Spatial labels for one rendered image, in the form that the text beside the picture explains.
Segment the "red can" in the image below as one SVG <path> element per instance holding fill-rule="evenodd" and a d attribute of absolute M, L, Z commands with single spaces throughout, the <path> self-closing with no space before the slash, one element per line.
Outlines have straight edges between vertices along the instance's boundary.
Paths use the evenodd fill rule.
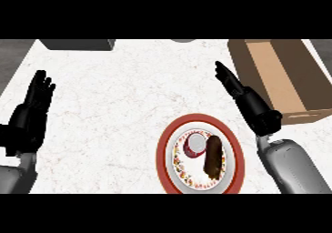
<path fill-rule="evenodd" d="M 205 138 L 199 133 L 187 136 L 183 151 L 188 158 L 196 158 L 205 152 Z"/>

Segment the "dark grey appliance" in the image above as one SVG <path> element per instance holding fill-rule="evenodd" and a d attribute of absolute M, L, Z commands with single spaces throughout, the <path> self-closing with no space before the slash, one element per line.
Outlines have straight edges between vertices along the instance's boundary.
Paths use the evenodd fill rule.
<path fill-rule="evenodd" d="M 110 51 L 113 39 L 41 39 L 41 44 L 50 50 Z"/>

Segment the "brown cardboard box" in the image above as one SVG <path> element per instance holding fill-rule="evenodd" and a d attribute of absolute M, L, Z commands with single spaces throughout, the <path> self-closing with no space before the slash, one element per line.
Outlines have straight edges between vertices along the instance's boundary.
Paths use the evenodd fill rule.
<path fill-rule="evenodd" d="M 332 84 L 301 39 L 230 39 L 234 71 L 283 125 L 303 124 L 332 115 Z"/>

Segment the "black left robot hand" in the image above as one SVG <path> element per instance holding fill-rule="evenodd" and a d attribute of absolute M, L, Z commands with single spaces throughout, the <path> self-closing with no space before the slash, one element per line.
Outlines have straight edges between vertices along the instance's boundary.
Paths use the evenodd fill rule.
<path fill-rule="evenodd" d="M 54 84 L 45 77 L 45 71 L 34 74 L 25 99 L 16 105 L 7 124 L 0 124 L 0 147 L 6 156 L 17 153 L 35 153 L 43 144 L 47 112 L 53 98 Z"/>

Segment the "red rimmed white plate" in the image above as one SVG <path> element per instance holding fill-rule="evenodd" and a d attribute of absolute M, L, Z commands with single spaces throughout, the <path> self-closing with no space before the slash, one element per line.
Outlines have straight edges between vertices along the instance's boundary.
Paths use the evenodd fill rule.
<path fill-rule="evenodd" d="M 203 172 L 206 140 L 218 138 L 219 170 Z M 245 160 L 234 134 L 211 116 L 187 114 L 165 127 L 156 149 L 158 180 L 166 193 L 234 194 L 245 176 Z"/>

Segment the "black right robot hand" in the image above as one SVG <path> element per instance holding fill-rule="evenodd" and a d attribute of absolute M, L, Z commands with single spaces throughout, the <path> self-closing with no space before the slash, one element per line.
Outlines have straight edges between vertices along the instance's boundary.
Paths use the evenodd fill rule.
<path fill-rule="evenodd" d="M 281 113 L 273 110 L 249 86 L 243 86 L 224 64 L 215 62 L 215 78 L 231 96 L 250 131 L 258 137 L 280 130 Z"/>

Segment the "brown sausage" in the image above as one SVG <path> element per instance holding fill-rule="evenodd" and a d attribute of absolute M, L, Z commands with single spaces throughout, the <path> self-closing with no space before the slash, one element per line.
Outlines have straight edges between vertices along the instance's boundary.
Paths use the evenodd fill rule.
<path fill-rule="evenodd" d="M 221 141 L 218 136 L 206 139 L 203 173 L 211 179 L 218 180 L 221 170 Z"/>

